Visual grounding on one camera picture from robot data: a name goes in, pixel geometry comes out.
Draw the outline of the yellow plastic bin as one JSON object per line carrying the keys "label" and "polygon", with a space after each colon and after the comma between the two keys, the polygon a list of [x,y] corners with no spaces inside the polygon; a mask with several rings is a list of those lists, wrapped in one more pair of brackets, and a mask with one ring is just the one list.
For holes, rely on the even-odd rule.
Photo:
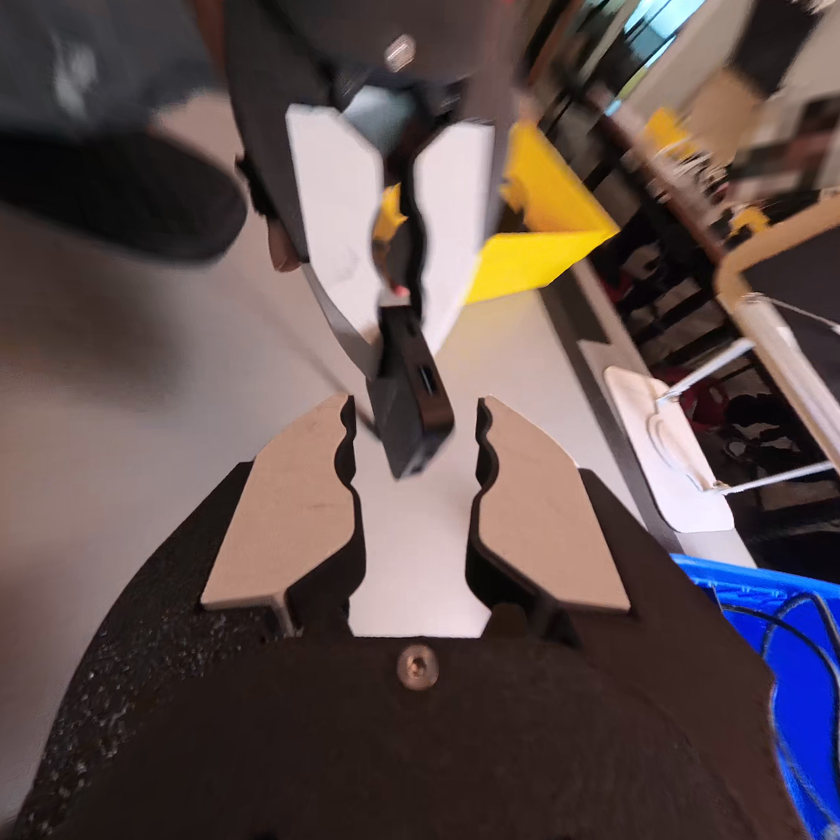
{"label": "yellow plastic bin", "polygon": [[[405,161],[392,154],[388,165],[395,185],[384,190],[373,227],[374,261],[391,298],[407,304],[414,288],[420,311],[426,241],[414,201],[413,166],[441,130]],[[535,124],[494,130],[485,242],[465,305],[546,287],[617,232]]]}
{"label": "yellow plastic bin", "polygon": [[668,108],[658,108],[651,115],[643,138],[651,152],[673,161],[685,161],[697,151],[678,115]]}

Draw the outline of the white tablet stand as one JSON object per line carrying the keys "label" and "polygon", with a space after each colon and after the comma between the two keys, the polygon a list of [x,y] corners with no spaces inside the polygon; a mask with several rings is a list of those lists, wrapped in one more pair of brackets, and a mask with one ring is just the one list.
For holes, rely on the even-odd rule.
{"label": "white tablet stand", "polygon": [[674,385],[611,365],[603,379],[662,519],[678,533],[734,530],[727,497],[783,481],[838,471],[829,461],[730,486],[714,476],[679,403],[691,386],[750,352],[754,342],[734,341]]}

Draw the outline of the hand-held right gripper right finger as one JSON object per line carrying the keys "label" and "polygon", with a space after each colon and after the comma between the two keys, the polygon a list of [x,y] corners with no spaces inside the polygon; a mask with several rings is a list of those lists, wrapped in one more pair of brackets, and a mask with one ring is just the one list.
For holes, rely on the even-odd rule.
{"label": "hand-held right gripper right finger", "polygon": [[469,588],[488,608],[523,604],[628,614],[629,596],[579,467],[539,426],[495,396],[476,409]]}

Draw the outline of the black usb adapter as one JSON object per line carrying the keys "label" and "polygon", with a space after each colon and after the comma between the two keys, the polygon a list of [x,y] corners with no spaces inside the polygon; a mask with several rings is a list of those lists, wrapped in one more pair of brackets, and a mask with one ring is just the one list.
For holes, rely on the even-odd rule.
{"label": "black usb adapter", "polygon": [[366,382],[395,480],[422,473],[455,428],[455,414],[410,306],[380,309],[381,358]]}

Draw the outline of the person's left hand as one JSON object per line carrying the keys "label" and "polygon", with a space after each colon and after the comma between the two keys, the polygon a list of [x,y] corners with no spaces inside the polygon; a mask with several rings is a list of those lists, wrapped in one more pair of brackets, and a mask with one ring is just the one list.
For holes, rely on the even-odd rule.
{"label": "person's left hand", "polygon": [[283,223],[277,218],[266,220],[269,257],[276,271],[289,273],[306,265],[307,256],[298,253]]}

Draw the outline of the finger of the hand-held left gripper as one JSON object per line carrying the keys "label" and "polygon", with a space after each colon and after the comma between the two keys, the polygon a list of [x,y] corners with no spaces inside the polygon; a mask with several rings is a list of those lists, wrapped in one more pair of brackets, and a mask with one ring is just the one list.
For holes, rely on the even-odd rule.
{"label": "finger of the hand-held left gripper", "polygon": [[443,128],[417,156],[413,195],[425,232],[423,336],[443,348],[473,286],[485,242],[495,130],[463,121]]}
{"label": "finger of the hand-held left gripper", "polygon": [[382,156],[334,108],[292,104],[286,124],[308,252],[303,274],[342,350],[374,379],[380,308],[390,294],[374,259]]}

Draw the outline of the person's left forearm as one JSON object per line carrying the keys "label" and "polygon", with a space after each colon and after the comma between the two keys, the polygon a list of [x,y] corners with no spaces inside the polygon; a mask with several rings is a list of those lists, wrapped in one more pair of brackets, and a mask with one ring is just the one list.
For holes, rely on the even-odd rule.
{"label": "person's left forearm", "polygon": [[143,128],[222,85],[193,2],[1,2],[5,133]]}

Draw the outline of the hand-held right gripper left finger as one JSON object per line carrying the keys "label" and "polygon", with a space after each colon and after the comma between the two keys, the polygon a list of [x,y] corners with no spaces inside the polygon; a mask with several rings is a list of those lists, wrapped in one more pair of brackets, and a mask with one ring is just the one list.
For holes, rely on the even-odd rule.
{"label": "hand-held right gripper left finger", "polygon": [[336,394],[257,454],[201,595],[210,610],[264,606],[284,634],[350,634],[366,569],[354,398]]}

